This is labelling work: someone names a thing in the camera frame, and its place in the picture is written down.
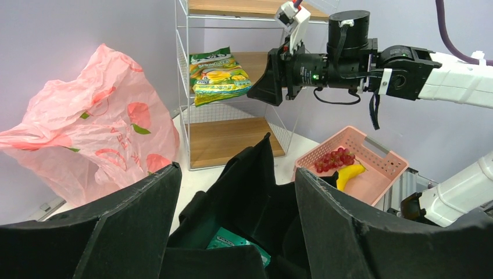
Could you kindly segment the yellow banana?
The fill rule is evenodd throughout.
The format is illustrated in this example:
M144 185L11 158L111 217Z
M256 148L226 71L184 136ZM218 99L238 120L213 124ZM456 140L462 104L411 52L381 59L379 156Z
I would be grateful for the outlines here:
M338 178L336 180L336 187L340 191L344 191L349 180L364 173L366 168L361 164L352 164L345 166L337 171Z

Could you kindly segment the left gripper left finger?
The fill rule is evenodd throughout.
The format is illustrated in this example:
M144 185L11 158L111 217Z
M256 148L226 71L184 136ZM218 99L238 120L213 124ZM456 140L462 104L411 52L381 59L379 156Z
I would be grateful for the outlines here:
M158 278L182 173L155 174L45 221L1 226L2 278Z

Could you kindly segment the red grape bunch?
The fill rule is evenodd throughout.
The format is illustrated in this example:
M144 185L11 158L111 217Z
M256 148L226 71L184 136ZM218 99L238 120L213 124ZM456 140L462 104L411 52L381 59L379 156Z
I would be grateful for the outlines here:
M325 153L313 165L317 173L322 173L329 170L338 170L344 166L353 165L355 162L355 155L348 148L338 148L336 151Z

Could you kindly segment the pink plastic grocery bag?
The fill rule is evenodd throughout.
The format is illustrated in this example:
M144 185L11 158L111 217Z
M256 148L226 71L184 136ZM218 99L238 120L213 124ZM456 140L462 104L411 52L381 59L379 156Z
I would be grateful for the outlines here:
M74 206L169 165L180 146L169 110L128 55L101 44L73 81L51 80L1 150Z

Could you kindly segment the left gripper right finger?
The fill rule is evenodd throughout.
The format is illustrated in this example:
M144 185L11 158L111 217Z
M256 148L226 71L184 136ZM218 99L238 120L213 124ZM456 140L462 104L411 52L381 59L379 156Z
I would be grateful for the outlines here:
M295 173L313 278L491 278L492 217L475 209L449 227L383 212Z

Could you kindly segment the black fabric grocery bag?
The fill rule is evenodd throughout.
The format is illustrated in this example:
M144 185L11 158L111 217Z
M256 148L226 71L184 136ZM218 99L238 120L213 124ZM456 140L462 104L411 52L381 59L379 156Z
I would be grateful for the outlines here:
M294 183L278 185L269 135L226 164L217 181L195 194L169 237L160 278L310 278ZM254 246L206 249L223 227Z

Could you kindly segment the green Fox's candy bag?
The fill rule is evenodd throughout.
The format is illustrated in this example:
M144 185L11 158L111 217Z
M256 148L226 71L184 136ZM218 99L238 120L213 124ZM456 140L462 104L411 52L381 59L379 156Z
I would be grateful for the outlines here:
M230 47L192 54L189 59L190 86L197 107L242 96L253 86Z

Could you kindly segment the teal Fox's candy bag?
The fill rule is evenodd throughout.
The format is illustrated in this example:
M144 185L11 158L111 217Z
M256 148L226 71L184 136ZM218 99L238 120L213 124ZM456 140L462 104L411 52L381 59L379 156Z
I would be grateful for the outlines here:
M263 267L267 267L271 262L271 256L258 244L247 240L223 227L220 227L208 243L206 249L230 248L235 246L251 245L260 253Z

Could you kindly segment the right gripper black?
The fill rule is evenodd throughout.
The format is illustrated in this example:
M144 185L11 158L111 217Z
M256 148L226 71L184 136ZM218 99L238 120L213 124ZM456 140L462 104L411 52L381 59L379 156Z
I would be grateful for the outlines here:
M267 53L266 69L261 78L249 89L247 97L272 106L282 101L282 87L286 85L286 100L294 100L303 87L328 85L328 58L325 53L308 53L302 44L294 54L282 60L283 48Z

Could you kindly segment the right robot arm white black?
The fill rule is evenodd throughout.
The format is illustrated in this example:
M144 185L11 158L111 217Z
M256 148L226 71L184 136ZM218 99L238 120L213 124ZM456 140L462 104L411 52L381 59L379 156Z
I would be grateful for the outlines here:
M369 113L379 129L382 96L415 101L448 101L492 107L492 66L479 59L424 48L394 45L378 50L369 38L370 13L348 10L328 18L325 53L306 53L301 10L280 8L276 20L291 29L282 46L270 50L261 78L247 96L278 106L296 98L303 87L348 90L358 96L371 92ZM462 216L492 201L492 154L489 153L437 186L413 194L401 203L404 218L448 227Z

